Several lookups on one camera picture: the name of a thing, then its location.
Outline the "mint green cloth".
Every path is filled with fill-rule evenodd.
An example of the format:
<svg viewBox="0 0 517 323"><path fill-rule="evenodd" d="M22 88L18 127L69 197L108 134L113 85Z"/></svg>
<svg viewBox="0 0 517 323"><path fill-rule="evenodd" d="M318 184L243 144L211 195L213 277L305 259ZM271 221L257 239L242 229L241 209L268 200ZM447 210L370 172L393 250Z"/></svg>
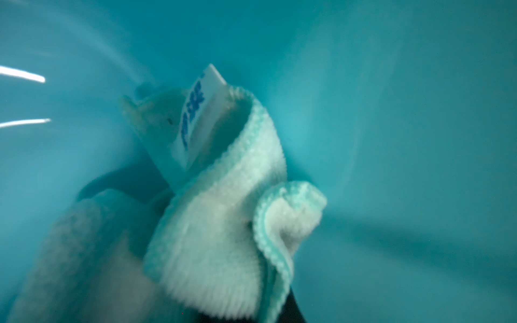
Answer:
<svg viewBox="0 0 517 323"><path fill-rule="evenodd" d="M166 188L68 208L8 322L277 322L327 198L288 180L267 109L212 65L121 108Z"/></svg>

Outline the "teal bucket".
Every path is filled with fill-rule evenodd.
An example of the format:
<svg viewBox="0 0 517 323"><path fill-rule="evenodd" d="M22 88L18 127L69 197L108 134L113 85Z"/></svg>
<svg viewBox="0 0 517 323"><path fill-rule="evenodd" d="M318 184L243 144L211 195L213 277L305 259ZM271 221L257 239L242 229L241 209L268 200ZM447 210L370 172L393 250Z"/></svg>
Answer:
<svg viewBox="0 0 517 323"><path fill-rule="evenodd" d="M71 203L163 187L119 98L208 64L327 195L306 322L516 321L515 1L2 1L2 321Z"/></svg>

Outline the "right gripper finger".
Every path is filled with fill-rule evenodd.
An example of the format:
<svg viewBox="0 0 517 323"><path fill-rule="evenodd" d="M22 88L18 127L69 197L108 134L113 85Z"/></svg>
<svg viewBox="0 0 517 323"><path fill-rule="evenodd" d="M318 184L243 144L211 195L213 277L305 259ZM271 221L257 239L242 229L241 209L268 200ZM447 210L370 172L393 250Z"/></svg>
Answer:
<svg viewBox="0 0 517 323"><path fill-rule="evenodd" d="M292 289L289 291L289 295L277 319L277 323L306 323Z"/></svg>

